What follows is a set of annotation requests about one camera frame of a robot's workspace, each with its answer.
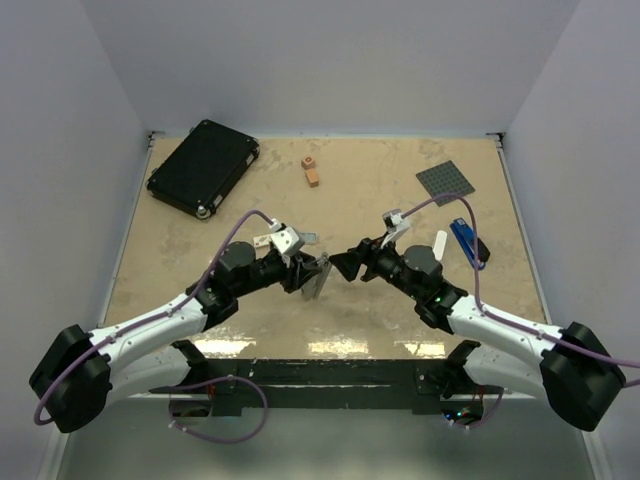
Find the grey metal stapler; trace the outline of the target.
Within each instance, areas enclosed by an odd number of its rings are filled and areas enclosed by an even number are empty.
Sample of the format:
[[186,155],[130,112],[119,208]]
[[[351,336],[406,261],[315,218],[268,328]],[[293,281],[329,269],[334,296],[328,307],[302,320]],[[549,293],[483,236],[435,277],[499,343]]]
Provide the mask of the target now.
[[307,262],[304,267],[311,271],[310,278],[302,285],[301,296],[304,301],[316,300],[326,283],[332,264],[329,254],[323,252],[318,258]]

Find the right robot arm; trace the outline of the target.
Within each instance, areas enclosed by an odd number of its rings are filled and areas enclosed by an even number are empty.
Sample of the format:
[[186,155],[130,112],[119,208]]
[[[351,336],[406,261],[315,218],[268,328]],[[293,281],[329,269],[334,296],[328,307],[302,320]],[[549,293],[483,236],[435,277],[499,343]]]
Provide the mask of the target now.
[[410,297],[427,326],[476,342],[445,369],[446,382],[456,392],[478,384],[523,393],[545,401],[571,426],[591,432],[626,384],[589,327],[532,322],[481,304],[444,278],[428,246],[398,253],[394,244],[365,238],[329,260],[347,281],[381,278]]

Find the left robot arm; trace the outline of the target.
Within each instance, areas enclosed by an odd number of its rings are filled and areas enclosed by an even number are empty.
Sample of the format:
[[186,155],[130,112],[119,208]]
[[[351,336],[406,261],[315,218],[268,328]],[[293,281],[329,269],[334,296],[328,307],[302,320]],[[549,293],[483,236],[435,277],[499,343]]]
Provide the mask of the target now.
[[63,329],[29,379],[39,399],[35,423],[71,433],[130,395],[200,390],[210,368],[189,336],[229,319],[243,296],[275,284],[287,293],[302,289],[327,264],[326,255],[284,258],[276,247],[257,257],[251,244],[233,242],[212,272],[167,304],[108,328]]

